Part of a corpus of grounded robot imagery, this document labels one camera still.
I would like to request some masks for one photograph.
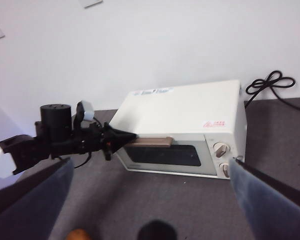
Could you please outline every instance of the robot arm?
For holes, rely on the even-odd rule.
[[[88,102],[77,104],[73,126],[71,107],[49,104],[40,107],[41,121],[35,122],[36,137],[17,135],[0,141],[0,178],[6,178],[36,165],[51,156],[85,154],[102,150],[109,161],[111,154],[136,138],[136,134],[104,126],[94,118]],[[83,120],[95,120],[82,127]]]

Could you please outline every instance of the oven window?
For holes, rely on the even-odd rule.
[[[201,166],[196,148],[192,145],[170,147],[125,146],[126,153],[135,163]]]

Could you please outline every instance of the label sticker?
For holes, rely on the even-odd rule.
[[[172,92],[173,90],[174,90],[173,87],[164,87],[164,88],[155,88],[155,89],[134,91],[134,92],[132,92],[132,94],[134,96],[149,95],[149,94],[165,94],[165,93]]]
[[[226,121],[204,121],[202,127],[203,128],[220,128],[225,127]]]

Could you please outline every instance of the power cord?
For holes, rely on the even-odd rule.
[[[93,117],[93,120],[95,120],[98,123],[99,127],[102,128],[102,124],[101,124],[101,122],[98,119],[96,119],[95,117]]]
[[[92,156],[92,155],[91,155],[91,152],[88,152],[88,157],[86,158],[86,160],[85,160],[83,163],[81,163],[80,165],[75,166],[74,169],[77,169],[77,168],[79,168],[79,167],[85,165],[87,162],[89,162],[89,160],[91,159],[91,156]],[[64,160],[65,160],[65,159],[63,159],[63,158],[60,157],[60,156],[58,156],[57,158],[60,159],[61,161],[64,161]]]
[[[88,153],[88,157],[86,158],[86,160],[85,160],[83,163],[81,163],[81,164],[78,165],[78,166],[75,166],[74,168],[77,169],[77,168],[79,168],[79,167],[85,165],[87,162],[89,162],[90,159],[91,159],[91,152]]]
[[[284,80],[289,80],[291,81],[291,84],[289,85],[279,85],[279,84],[276,84],[278,83],[279,81],[284,81]],[[296,110],[299,110],[300,111],[300,106],[296,106],[296,105],[293,105],[291,104],[290,102],[287,102],[286,100],[282,99],[277,93],[276,91],[274,90],[274,88],[282,88],[282,89],[288,89],[288,88],[291,88],[293,87],[294,85],[296,84],[296,80],[293,79],[292,77],[290,76],[283,76],[282,75],[282,72],[279,71],[279,70],[275,70],[273,72],[271,72],[269,74],[269,76],[266,78],[266,80],[264,79],[256,79],[254,80],[246,89],[245,89],[245,92],[249,95],[253,95],[249,101],[244,105],[245,108],[248,107],[248,105],[252,102],[252,100],[264,89],[266,88],[270,88],[271,91],[273,92],[273,94],[278,98],[278,100],[280,100],[281,102],[283,102],[284,104],[296,109]]]

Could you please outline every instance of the toaster oven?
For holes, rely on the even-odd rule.
[[[238,80],[130,92],[110,125],[138,138],[116,155],[129,171],[229,179],[245,158],[240,93]]]

